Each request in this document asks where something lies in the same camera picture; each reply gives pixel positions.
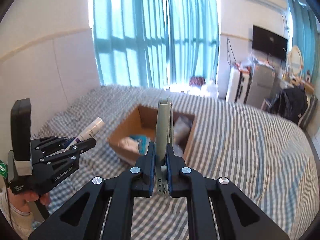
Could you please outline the person's left hand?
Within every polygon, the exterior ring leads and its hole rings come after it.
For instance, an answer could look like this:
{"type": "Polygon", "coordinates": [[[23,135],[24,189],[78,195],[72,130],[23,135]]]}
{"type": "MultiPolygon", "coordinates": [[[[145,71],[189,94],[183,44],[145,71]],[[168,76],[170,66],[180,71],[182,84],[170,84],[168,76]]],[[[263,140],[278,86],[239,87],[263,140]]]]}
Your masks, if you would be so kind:
{"type": "Polygon", "coordinates": [[[45,206],[48,206],[51,202],[50,193],[39,195],[38,193],[33,191],[26,191],[26,192],[23,192],[22,194],[19,194],[18,196],[20,197],[23,206],[29,202],[35,202],[37,200],[39,200],[40,203],[45,206]]]}

